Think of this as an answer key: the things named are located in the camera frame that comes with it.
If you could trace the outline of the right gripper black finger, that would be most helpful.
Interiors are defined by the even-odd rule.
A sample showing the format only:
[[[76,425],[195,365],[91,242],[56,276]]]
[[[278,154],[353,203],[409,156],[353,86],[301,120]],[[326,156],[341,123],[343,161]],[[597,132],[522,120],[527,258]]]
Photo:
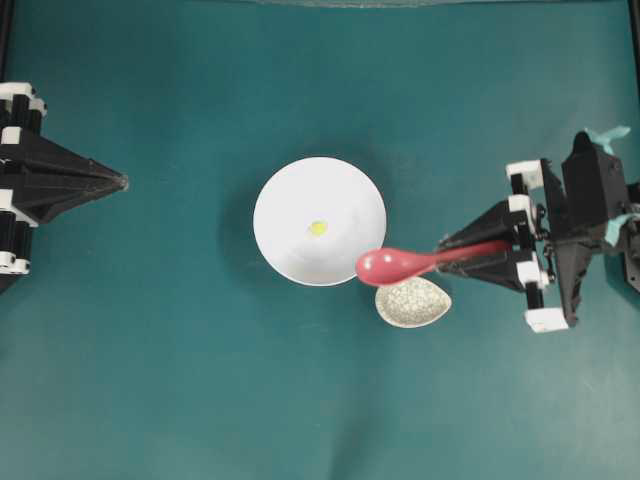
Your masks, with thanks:
[[[531,260],[530,251],[504,251],[487,256],[443,263],[440,273],[484,281],[517,292],[526,290],[517,273],[517,264]]]
[[[441,240],[438,249],[449,250],[497,240],[513,244],[516,230],[511,214],[508,201],[502,200],[466,227]]]

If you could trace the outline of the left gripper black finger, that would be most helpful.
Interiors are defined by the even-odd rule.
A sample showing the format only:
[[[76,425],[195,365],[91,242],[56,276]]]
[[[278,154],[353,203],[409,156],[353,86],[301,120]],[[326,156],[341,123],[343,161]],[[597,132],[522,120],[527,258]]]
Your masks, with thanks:
[[[1,83],[1,160],[22,162],[36,171],[102,178],[127,186],[128,178],[41,135],[46,102],[28,82]]]
[[[128,178],[58,174],[1,176],[1,290],[31,270],[34,230],[58,215],[128,188]]]

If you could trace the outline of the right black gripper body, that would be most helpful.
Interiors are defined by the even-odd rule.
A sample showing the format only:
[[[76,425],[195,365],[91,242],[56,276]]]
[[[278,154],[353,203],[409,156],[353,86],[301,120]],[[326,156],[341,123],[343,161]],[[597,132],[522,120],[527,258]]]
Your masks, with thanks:
[[[537,334],[569,330],[577,323],[573,307],[544,303],[547,287],[564,291],[559,254],[570,228],[565,189],[547,159],[510,163],[505,171],[512,190],[506,200],[507,219],[522,252],[515,269],[526,294],[524,320]]]

